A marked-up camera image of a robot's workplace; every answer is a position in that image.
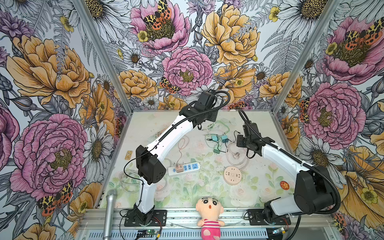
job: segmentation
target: white power strip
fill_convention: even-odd
[[[191,163],[186,163],[186,164],[181,164],[183,171],[182,172],[177,172],[176,171],[176,166],[169,167],[168,168],[168,175],[170,177],[182,175],[182,174],[187,174],[187,173],[193,173],[197,172],[200,170],[201,166],[200,163],[198,162],[191,162]]]

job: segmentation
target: microphone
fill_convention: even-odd
[[[116,190],[111,189],[107,193],[107,209],[105,211],[103,240],[111,240],[113,209],[115,207]]]

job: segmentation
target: floral tablecloth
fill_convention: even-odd
[[[111,177],[105,189],[116,189],[116,208],[131,208],[139,198],[139,181],[126,177],[123,170],[127,163],[127,151],[133,151],[139,144],[146,146],[158,137],[175,119],[177,112],[134,113],[124,145],[118,155]],[[249,112],[249,119],[258,124],[263,136],[269,136],[280,146],[282,142],[272,123],[269,112]],[[237,112],[219,112],[216,123],[203,124],[201,131],[194,129],[176,144],[163,161],[166,168],[178,162],[199,162],[198,172],[169,177],[168,174],[157,183],[155,206],[157,208],[195,207],[196,201],[204,196],[218,199],[224,207],[260,207],[263,203],[284,197],[294,192],[292,179],[274,163],[256,155],[248,159],[246,150],[235,144],[234,131],[242,132],[242,120]],[[227,146],[209,141],[212,135],[224,135],[233,142]],[[216,154],[214,148],[222,152]],[[242,180],[237,185],[229,185],[223,178],[228,166],[236,165],[242,172]],[[137,176],[136,164],[130,163],[127,171]],[[100,208],[106,207],[105,198]]]

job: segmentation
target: doll head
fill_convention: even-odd
[[[196,203],[196,210],[203,219],[216,221],[221,213],[224,212],[221,203],[211,197],[203,197]]]

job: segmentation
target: wall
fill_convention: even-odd
[[[208,89],[230,93],[226,109],[271,108],[327,0],[159,2],[86,1],[134,109],[181,109]]]
[[[287,98],[277,111],[296,155],[327,167],[339,188],[344,239],[384,239],[383,5],[340,4],[345,17],[331,21],[300,73],[299,103]]]
[[[0,8],[0,238],[71,240],[126,113],[70,1]]]

